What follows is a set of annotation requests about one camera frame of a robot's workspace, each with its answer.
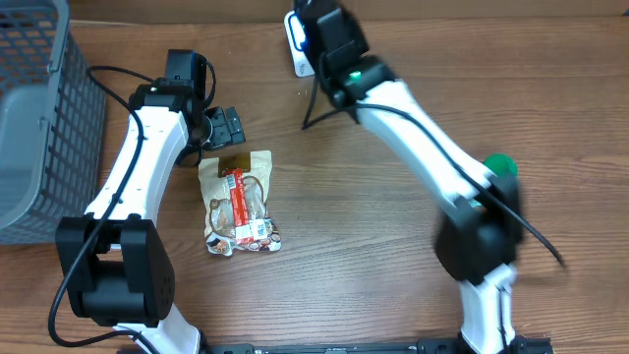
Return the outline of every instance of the white object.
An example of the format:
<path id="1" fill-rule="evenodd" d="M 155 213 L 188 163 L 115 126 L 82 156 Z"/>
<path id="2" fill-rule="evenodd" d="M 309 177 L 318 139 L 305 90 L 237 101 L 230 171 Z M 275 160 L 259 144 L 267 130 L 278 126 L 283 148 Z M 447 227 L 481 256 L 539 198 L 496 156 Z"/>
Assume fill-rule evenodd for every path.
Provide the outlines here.
<path id="1" fill-rule="evenodd" d="M 153 220 L 157 224 L 157 211 L 175 164 L 175 159 L 188 141 L 188 128 L 181 112 L 171 112 L 167 107 L 145 106 L 136 111 L 143 124 L 145 140 L 140 158 L 122 193 L 118 204 L 109 219 L 126 220 L 132 214 L 142 219 Z M 138 126 L 132 115 L 129 116 L 129 130 L 111 174 L 96 199 L 87 207 L 86 213 L 93 212 L 100 218 L 116 193 L 138 143 Z"/>
<path id="2" fill-rule="evenodd" d="M 409 113 L 428 129 L 468 175 L 483 187 L 489 187 L 487 178 L 493 172 L 462 151 L 443 133 L 413 98 L 403 81 L 384 82 L 370 89 L 367 98 L 359 103 L 381 104 Z M 366 108 L 358 110 L 358 119 L 367 130 L 381 138 L 397 153 L 446 214 L 455 209 L 454 201 L 457 198 L 463 197 L 471 201 L 478 193 L 413 123 L 395 113 Z"/>
<path id="3" fill-rule="evenodd" d="M 495 354 L 504 349 L 500 321 L 504 326 L 506 342 L 511 343 L 515 330 L 511 325 L 511 284 L 517 271 L 513 265 L 500 265 L 485 275 L 478 286 L 469 281 L 460 282 L 463 302 L 463 339 L 479 354 Z M 502 297 L 502 318 L 498 296 Z"/>
<path id="4" fill-rule="evenodd" d="M 173 304 L 168 316 L 159 322 L 156 328 L 144 324 L 118 324 L 116 330 L 131 329 L 140 332 L 155 347 L 158 353 L 168 354 L 198 354 L 200 349 L 200 332 L 186 322 L 177 306 Z M 146 353 L 146 347 L 136 340 Z"/>
<path id="5" fill-rule="evenodd" d="M 302 43 L 306 41 L 306 34 L 297 15 L 295 15 L 295 11 L 289 12 L 284 17 L 284 29 L 286 30 L 286 37 L 288 38 L 288 45 L 291 48 L 295 75 L 300 78 L 314 75 L 315 71 L 302 48 Z"/>

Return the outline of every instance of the wooden surface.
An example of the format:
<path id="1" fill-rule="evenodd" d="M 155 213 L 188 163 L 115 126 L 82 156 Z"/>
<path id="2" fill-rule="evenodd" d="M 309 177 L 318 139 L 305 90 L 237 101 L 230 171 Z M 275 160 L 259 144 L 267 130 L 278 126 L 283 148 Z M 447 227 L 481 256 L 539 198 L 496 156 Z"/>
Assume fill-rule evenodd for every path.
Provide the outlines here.
<path id="1" fill-rule="evenodd" d="M 363 20 L 620 16 L 629 0 L 342 0 Z M 72 18 L 131 24 L 281 22 L 293 0 L 70 0 Z"/>
<path id="2" fill-rule="evenodd" d="M 565 274 L 532 237 L 513 295 L 519 333 L 557 353 L 629 347 L 629 21 L 620 18 L 364 22 L 372 51 L 472 156 L 519 164 L 526 215 L 563 253 Z M 273 255 L 211 256 L 196 169 L 176 168 L 158 229 L 177 274 L 176 303 L 212 343 L 297 344 L 452 336 L 457 285 L 433 254 L 436 210 L 381 142 L 347 117 L 300 131 L 311 79 L 294 77 L 281 25 L 80 28 L 92 64 L 157 77 L 168 48 L 214 64 L 215 102 L 235 105 L 247 143 L 270 149 L 268 206 L 284 238 Z M 100 78 L 123 96 L 138 84 Z M 315 113 L 328 109 L 320 99 Z M 102 178 L 127 113 L 110 102 Z M 67 353 L 45 320 L 61 279 L 53 246 L 0 248 L 0 352 Z M 64 300 L 63 336 L 103 332 Z M 109 340 L 84 353 L 113 353 Z"/>

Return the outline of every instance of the robotic arm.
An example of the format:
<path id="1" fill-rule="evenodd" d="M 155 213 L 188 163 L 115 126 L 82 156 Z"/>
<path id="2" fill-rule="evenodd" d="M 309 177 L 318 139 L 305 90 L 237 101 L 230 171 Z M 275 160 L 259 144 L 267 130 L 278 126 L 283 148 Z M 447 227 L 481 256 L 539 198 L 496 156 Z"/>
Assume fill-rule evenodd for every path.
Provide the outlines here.
<path id="1" fill-rule="evenodd" d="M 443 211 L 435 252 L 460 285 L 464 312 L 460 335 L 399 345 L 352 344 L 353 350 L 347 346 L 209 347 L 205 343 L 202 333 L 187 324 L 173 305 L 174 270 L 155 230 L 157 210 L 172 166 L 182 154 L 236 144 L 244 135 L 239 121 L 232 124 L 231 117 L 237 117 L 232 108 L 204 110 L 200 106 L 204 58 L 190 51 L 169 52 L 166 78 L 140 86 L 131 99 L 143 124 L 145 146 L 98 243 L 69 282 L 73 312 L 99 325 L 141 332 L 153 348 L 139 342 L 137 336 L 133 340 L 143 350 L 158 353 L 552 352 L 549 339 L 516 336 L 511 325 L 513 264 L 522 226 L 491 201 L 498 200 L 519 214 L 516 178 L 494 175 L 457 147 L 422 110 L 403 81 L 377 57 L 364 55 L 369 47 L 357 21 L 335 0 L 299 0 L 295 13 L 305 33 L 301 47 L 332 105 L 350 113 L 395 151 Z M 130 119 L 120 156 L 86 216 L 62 219 L 56 242 L 64 274 L 112 201 L 131 161 L 137 128 Z M 96 256 L 116 245 L 122 250 L 122 262 L 102 262 Z"/>

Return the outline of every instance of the white label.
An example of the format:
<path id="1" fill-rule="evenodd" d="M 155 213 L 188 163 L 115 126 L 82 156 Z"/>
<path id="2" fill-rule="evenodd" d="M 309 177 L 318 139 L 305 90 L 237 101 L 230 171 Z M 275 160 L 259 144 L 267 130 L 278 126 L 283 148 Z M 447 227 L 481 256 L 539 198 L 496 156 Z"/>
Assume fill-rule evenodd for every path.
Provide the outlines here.
<path id="1" fill-rule="evenodd" d="M 227 185 L 230 190 L 236 189 L 236 177 L 234 175 L 227 175 Z"/>
<path id="2" fill-rule="evenodd" d="M 252 230 L 252 235 L 254 235 L 255 240 L 262 240 L 268 237 L 264 219 L 249 220 L 249 227 Z"/>

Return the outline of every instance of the gray plastic bin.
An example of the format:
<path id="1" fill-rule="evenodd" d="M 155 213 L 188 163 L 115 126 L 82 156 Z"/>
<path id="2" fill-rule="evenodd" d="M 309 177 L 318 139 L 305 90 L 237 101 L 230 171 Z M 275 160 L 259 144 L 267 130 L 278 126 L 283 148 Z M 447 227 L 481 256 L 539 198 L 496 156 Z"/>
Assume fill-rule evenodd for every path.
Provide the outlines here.
<path id="1" fill-rule="evenodd" d="M 105 97 L 65 0 L 0 0 L 0 244 L 53 242 L 96 192 Z"/>

